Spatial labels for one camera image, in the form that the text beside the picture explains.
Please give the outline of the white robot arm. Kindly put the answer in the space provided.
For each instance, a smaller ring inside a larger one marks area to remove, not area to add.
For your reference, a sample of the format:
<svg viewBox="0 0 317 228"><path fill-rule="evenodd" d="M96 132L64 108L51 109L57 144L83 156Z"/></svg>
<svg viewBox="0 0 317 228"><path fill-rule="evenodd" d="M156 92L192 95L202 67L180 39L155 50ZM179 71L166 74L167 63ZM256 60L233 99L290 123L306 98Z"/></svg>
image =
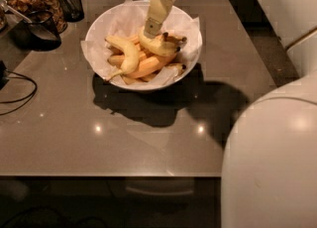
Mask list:
<svg viewBox="0 0 317 228"><path fill-rule="evenodd" d="M221 228L317 228L317 0L258 0L299 77L255 101L224 150Z"/></svg>

